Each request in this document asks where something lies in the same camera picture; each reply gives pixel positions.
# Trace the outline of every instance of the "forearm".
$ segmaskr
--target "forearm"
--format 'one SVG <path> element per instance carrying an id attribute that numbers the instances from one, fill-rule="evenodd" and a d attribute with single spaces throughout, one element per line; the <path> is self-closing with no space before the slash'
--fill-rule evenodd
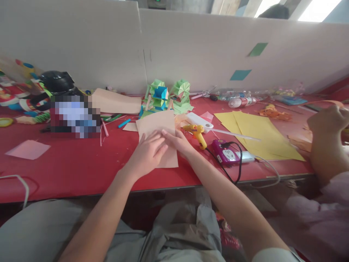
<path id="1" fill-rule="evenodd" d="M 64 250 L 60 262 L 104 261 L 134 181 L 119 171 Z"/>
<path id="2" fill-rule="evenodd" d="M 203 156 L 187 157 L 211 199 L 244 245 L 250 259 L 268 247 L 288 249 L 254 204 Z"/>
<path id="3" fill-rule="evenodd" d="M 310 159 L 322 186 L 335 175 L 349 171 L 349 157 L 342 147 L 340 132 L 314 132 Z"/>

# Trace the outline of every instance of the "plastic bottle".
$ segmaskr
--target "plastic bottle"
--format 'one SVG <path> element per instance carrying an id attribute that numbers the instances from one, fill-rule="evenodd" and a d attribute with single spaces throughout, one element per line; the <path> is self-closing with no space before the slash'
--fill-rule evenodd
<path id="1" fill-rule="evenodd" d="M 259 101 L 260 99 L 255 97 L 233 98 L 232 100 L 229 101 L 229 107 L 238 108 L 238 107 L 252 106 Z"/>
<path id="2" fill-rule="evenodd" d="M 219 96 L 219 99 L 222 101 L 230 101 L 233 98 L 239 98 L 239 97 L 250 97 L 251 92 L 250 91 L 240 91 L 240 92 L 226 92 L 225 94 L 222 94 Z"/>

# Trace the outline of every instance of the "black cable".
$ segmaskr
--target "black cable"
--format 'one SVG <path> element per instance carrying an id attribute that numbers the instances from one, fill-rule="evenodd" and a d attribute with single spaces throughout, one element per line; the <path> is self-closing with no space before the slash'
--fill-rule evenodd
<path id="1" fill-rule="evenodd" d="M 221 162 L 219 162 L 219 160 L 216 158 L 216 156 L 208 149 L 206 148 L 206 150 L 213 156 L 213 158 L 218 162 L 218 164 L 221 166 L 221 168 L 223 169 L 223 171 L 225 172 L 225 174 L 228 176 L 229 180 L 234 184 L 236 185 L 239 181 L 240 181 L 240 178 L 241 178 L 241 166 L 242 166 L 242 149 L 240 147 L 240 145 L 238 143 L 235 143 L 235 142 L 229 142 L 229 145 L 230 144 L 237 144 L 237 146 L 239 147 L 240 149 L 240 164 L 239 164 L 239 175 L 237 177 L 237 180 L 234 182 L 232 180 L 232 178 L 229 176 L 229 174 L 227 173 L 227 171 L 224 169 L 223 165 L 221 164 Z"/>

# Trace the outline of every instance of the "purple power strip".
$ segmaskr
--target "purple power strip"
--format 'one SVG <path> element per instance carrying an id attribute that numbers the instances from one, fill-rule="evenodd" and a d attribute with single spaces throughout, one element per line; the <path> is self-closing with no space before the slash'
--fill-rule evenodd
<path id="1" fill-rule="evenodd" d="M 221 145 L 226 143 L 225 140 L 213 140 L 212 147 L 215 156 L 218 158 L 219 162 L 223 165 L 229 166 L 233 164 L 238 164 L 240 158 L 238 155 L 230 150 L 229 148 L 223 148 Z"/>

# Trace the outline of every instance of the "teal paper square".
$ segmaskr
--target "teal paper square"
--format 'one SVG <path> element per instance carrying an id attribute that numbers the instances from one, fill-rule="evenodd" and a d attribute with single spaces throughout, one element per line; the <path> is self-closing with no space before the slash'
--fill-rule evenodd
<path id="1" fill-rule="evenodd" d="M 250 56 L 260 56 L 263 50 L 266 48 L 268 43 L 258 43 L 256 46 L 252 49 Z"/>
<path id="2" fill-rule="evenodd" d="M 251 70 L 236 70 L 233 76 L 230 78 L 230 81 L 242 81 L 246 76 L 252 71 Z"/>

